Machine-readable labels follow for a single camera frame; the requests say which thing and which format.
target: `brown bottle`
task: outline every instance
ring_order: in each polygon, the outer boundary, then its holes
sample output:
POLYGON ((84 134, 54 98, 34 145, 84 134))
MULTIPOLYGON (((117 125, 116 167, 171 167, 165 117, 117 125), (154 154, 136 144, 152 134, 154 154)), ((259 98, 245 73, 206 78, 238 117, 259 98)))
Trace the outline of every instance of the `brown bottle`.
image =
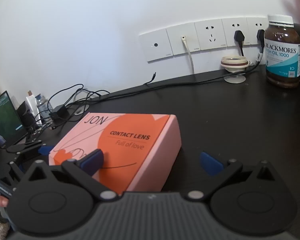
POLYGON ((300 37, 287 15, 268 15, 265 31, 266 77, 283 88, 295 88, 300 76, 300 37))

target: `black monitor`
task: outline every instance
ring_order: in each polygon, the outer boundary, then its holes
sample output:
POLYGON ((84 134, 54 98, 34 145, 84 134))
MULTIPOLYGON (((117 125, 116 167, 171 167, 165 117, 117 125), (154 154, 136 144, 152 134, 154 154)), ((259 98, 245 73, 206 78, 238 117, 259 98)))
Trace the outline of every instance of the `black monitor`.
POLYGON ((8 92, 0 95, 0 136, 6 141, 5 147, 9 147, 20 141, 27 134, 20 117, 15 110, 8 92))

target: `cable tag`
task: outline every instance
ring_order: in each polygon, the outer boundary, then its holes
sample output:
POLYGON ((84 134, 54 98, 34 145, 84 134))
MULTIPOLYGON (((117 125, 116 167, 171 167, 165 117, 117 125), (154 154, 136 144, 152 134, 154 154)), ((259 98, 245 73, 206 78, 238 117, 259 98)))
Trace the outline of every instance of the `cable tag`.
POLYGON ((258 56, 257 56, 257 61, 261 61, 261 59, 262 59, 262 56, 263 56, 263 53, 258 53, 258 56))

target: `green screen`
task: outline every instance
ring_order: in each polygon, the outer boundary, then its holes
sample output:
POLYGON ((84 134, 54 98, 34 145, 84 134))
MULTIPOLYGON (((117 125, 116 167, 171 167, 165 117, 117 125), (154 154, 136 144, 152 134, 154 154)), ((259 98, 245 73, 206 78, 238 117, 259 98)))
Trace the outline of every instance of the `green screen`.
POLYGON ((16 113, 7 93, 0 96, 0 135, 9 140, 22 128, 19 116, 16 113))

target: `small orange heart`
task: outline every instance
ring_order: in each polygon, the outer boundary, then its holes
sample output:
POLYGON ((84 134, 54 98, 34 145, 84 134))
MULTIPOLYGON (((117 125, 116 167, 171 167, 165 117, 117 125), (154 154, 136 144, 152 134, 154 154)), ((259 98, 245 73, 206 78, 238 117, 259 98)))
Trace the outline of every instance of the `small orange heart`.
POLYGON ((53 157, 56 165, 61 165, 61 163, 71 158, 72 158, 72 153, 66 153, 65 149, 58 150, 56 155, 53 157))

